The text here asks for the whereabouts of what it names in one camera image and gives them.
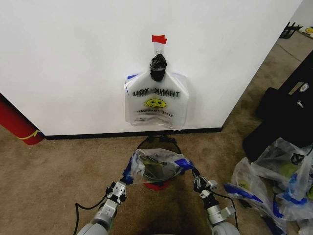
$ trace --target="white wall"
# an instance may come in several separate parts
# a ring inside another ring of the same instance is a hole
[[[187,75],[185,129],[221,127],[301,0],[0,2],[0,92],[46,135],[160,130],[124,120],[151,35]]]
[[[313,0],[303,0],[290,22],[296,25],[313,26]]]

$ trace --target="brown carpet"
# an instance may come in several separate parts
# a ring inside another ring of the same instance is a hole
[[[264,91],[278,88],[300,64],[286,52],[293,42],[310,52],[313,41],[295,34],[284,46],[276,43],[230,114],[221,133],[175,135],[183,154],[208,179],[229,182],[234,166],[245,156],[242,140],[260,123],[254,115]],[[95,204],[105,188],[121,177],[128,159],[144,137],[42,141],[28,146],[0,127],[0,234],[70,235],[75,224],[74,203]],[[208,235],[211,231],[190,172],[176,177],[169,188],[153,192],[143,185],[127,188],[119,207],[113,235]],[[221,207],[230,202],[220,199]],[[238,202],[242,235],[270,234],[254,210]],[[96,210],[80,211],[79,228]],[[291,224],[289,234],[296,234]]]

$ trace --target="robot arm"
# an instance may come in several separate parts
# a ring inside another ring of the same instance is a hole
[[[204,209],[207,212],[208,221],[214,235],[240,235],[238,229],[226,222],[227,218],[233,215],[236,211],[234,207],[226,207],[220,209],[219,202],[214,197],[214,192],[217,188],[215,180],[207,180],[200,175],[197,169],[192,170],[194,176],[194,191],[200,194],[204,203]]]
[[[194,191],[200,194],[207,212],[208,221],[214,235],[240,235],[237,228],[226,222],[226,219],[235,213],[233,207],[220,209],[219,202],[215,199],[213,190],[217,187],[215,180],[207,180],[193,169]],[[117,207],[126,200],[126,184],[122,181],[112,184],[106,190],[106,200],[99,207],[98,212],[85,225],[77,235],[108,235],[112,222],[117,213]]]
[[[86,224],[77,235],[108,235],[113,220],[117,213],[117,207],[126,200],[126,184],[118,181],[106,190],[107,198],[99,207],[98,212],[89,224]]]

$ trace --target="black tape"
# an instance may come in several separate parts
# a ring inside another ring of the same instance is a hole
[[[156,55],[150,63],[150,75],[153,80],[160,82],[164,75],[167,63],[163,55]]]

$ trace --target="red tape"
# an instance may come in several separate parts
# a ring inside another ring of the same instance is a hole
[[[165,35],[152,35],[152,42],[166,44],[166,41]]]

